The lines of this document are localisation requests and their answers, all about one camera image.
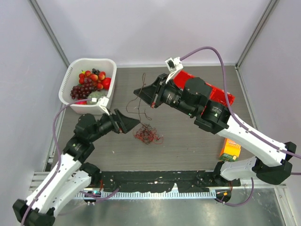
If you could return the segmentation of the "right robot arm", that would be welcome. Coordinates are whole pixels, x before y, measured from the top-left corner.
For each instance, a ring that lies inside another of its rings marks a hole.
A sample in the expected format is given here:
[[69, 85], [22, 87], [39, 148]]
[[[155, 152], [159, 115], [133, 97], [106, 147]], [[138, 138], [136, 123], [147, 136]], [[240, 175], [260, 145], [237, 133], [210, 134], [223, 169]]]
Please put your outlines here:
[[240, 178], [258, 178], [279, 185], [292, 175], [289, 160], [296, 151], [294, 143], [275, 141], [231, 115], [228, 107], [209, 98], [212, 87], [201, 78], [188, 79], [183, 89], [167, 78], [167, 74], [161, 74], [151, 85], [134, 90], [134, 94], [152, 108], [166, 104], [190, 116], [200, 129], [228, 138], [253, 154], [243, 161], [217, 163], [212, 174], [216, 185]]

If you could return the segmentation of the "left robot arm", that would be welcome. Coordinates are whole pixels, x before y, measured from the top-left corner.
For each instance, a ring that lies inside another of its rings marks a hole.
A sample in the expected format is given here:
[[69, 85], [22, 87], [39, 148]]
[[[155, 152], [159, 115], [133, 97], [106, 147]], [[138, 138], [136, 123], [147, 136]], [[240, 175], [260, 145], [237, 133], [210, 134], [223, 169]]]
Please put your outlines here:
[[73, 137], [67, 142], [54, 168], [25, 200], [13, 204], [23, 226], [51, 226], [66, 204], [85, 187], [97, 187], [100, 169], [86, 160], [94, 151], [93, 142], [109, 132], [126, 134], [140, 124], [118, 109], [96, 120], [92, 114], [79, 117]]

